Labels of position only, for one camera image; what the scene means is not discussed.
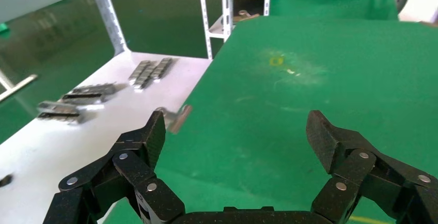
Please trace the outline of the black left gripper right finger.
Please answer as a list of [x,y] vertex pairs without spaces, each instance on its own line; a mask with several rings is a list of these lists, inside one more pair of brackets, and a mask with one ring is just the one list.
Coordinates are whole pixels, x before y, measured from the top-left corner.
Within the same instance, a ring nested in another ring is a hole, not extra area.
[[331,176],[311,211],[346,223],[367,198],[396,223],[437,223],[437,179],[376,149],[359,132],[332,125],[318,110],[308,114],[308,143]]

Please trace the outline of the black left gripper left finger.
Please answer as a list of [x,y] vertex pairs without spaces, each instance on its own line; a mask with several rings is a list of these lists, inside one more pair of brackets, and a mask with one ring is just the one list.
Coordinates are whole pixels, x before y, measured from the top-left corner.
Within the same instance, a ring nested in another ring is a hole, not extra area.
[[182,200],[154,171],[165,134],[162,111],[122,133],[104,156],[59,182],[43,222],[97,223],[123,198],[143,223],[172,223],[184,215]]

